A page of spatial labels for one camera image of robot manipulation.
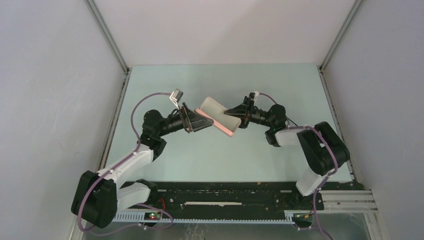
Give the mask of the pink glasses case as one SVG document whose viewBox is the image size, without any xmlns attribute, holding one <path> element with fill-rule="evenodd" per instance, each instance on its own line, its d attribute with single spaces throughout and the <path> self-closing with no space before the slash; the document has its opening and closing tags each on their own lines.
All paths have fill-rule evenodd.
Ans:
<svg viewBox="0 0 424 240">
<path fill-rule="evenodd" d="M 206 97 L 200 107 L 196 108 L 194 111 L 204 117 L 212 119 L 213 126 L 228 137 L 233 137 L 242 121 L 238 117 L 226 115 L 226 110 L 227 108 L 209 96 Z"/>
</svg>

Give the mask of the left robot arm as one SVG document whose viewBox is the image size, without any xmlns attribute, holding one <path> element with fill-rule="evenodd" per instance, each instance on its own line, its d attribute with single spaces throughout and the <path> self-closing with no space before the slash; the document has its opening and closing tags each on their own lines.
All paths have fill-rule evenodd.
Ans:
<svg viewBox="0 0 424 240">
<path fill-rule="evenodd" d="M 143 117 L 141 134 L 136 135 L 138 140 L 134 150 L 109 167 L 97 172 L 87 170 L 81 175 L 71 212 L 79 220 L 103 229 L 121 210 L 137 204 L 153 208 L 158 202 L 158 194 L 146 181 L 136 181 L 129 186 L 124 184 L 162 154 L 167 144 L 163 136 L 180 130 L 197 132 L 213 124 L 211 118 L 189 109 L 185 103 L 167 117 L 158 110 L 149 110 Z"/>
</svg>

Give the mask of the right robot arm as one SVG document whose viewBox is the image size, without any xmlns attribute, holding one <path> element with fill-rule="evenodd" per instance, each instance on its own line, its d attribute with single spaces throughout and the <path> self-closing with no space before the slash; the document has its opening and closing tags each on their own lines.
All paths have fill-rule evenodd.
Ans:
<svg viewBox="0 0 424 240">
<path fill-rule="evenodd" d="M 310 195 L 350 160 L 350 151 L 328 122 L 290 126 L 283 105 L 274 103 L 269 110 L 263 110 L 255 105 L 256 96 L 250 93 L 240 105 L 225 110 L 224 114 L 239 118 L 241 129 L 250 123 L 268 127 L 265 138 L 274 147 L 301 147 L 308 167 L 296 182 L 290 201 L 295 208 L 304 209 L 311 202 Z"/>
</svg>

